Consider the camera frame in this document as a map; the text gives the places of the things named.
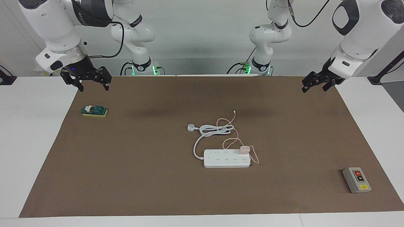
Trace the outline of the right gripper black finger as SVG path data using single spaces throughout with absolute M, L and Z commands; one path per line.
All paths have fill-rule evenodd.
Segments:
M 62 68 L 60 76 L 67 85 L 75 86 L 80 92 L 84 91 L 81 79 L 79 77 L 71 75 L 67 68 Z
M 112 81 L 112 76 L 108 72 L 107 68 L 102 66 L 97 69 L 97 82 L 102 84 L 106 91 L 109 90 L 109 84 Z

